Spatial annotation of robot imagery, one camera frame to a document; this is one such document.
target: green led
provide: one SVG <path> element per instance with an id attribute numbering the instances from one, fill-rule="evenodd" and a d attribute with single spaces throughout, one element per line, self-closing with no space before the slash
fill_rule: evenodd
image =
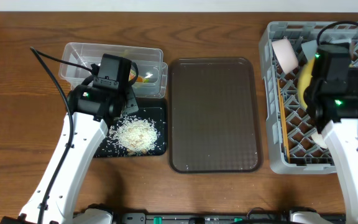
<path id="1" fill-rule="evenodd" d="M 343 104 L 343 101 L 341 100 L 334 100 L 335 104 L 337 104 L 338 106 L 341 106 Z"/>

